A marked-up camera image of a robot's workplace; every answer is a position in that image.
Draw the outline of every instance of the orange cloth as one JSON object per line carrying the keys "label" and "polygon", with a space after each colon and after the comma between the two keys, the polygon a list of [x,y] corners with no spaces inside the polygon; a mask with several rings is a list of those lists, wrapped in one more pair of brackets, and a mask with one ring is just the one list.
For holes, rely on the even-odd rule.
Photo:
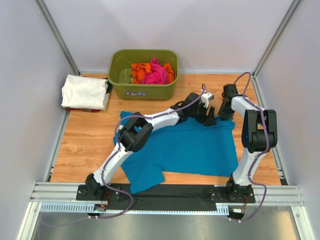
{"label": "orange cloth", "polygon": [[[175,72],[173,71],[170,63],[165,63],[163,68],[168,73],[169,83],[173,83],[175,81]],[[132,63],[131,69],[133,84],[141,84],[141,80],[144,79],[146,73],[152,73],[150,63]]]}
{"label": "orange cloth", "polygon": [[152,73],[150,63],[132,63],[133,83],[140,84],[146,73]]}
{"label": "orange cloth", "polygon": [[169,83],[173,83],[175,81],[175,72],[172,70],[170,63],[163,64],[164,69],[168,73]]}

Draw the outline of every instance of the bin label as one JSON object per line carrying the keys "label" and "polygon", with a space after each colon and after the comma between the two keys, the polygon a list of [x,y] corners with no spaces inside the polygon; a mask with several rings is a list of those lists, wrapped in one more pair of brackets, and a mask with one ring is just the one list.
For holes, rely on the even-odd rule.
{"label": "bin label", "polygon": [[134,91],[125,91],[125,95],[130,96],[147,96],[146,92],[134,92]]}

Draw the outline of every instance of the blue fabric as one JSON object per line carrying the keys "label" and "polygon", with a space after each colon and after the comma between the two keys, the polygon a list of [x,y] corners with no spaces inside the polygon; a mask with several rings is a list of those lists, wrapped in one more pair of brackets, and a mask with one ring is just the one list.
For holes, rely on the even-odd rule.
{"label": "blue fabric", "polygon": [[[120,117],[130,115],[131,112],[123,111]],[[238,166],[234,128],[233,121],[217,117],[213,126],[189,118],[184,123],[155,130],[145,146],[121,165],[131,183],[131,193],[162,183],[162,171],[229,177]]]}

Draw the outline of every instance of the gray floor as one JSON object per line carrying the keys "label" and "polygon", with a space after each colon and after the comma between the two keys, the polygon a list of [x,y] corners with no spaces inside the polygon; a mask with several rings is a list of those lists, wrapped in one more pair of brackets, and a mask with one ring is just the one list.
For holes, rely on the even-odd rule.
{"label": "gray floor", "polygon": [[[255,210],[248,207],[249,216]],[[84,213],[49,213],[43,220],[57,225]],[[37,223],[34,240],[296,240],[290,207],[263,207],[252,220],[228,221],[224,216],[125,214],[111,219],[84,220],[63,227]]]}

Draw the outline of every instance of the white wall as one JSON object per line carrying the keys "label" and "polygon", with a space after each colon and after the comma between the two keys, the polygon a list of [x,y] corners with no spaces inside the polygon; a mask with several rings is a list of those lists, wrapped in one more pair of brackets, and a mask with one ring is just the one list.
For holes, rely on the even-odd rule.
{"label": "white wall", "polygon": [[258,76],[277,111],[278,146],[290,184],[298,185],[320,239],[320,1],[304,0]]}
{"label": "white wall", "polygon": [[72,72],[33,0],[0,2],[0,56],[0,238],[13,240],[44,180]]}
{"label": "white wall", "polygon": [[187,73],[253,71],[292,0],[45,0],[81,72],[120,49],[170,49]]}

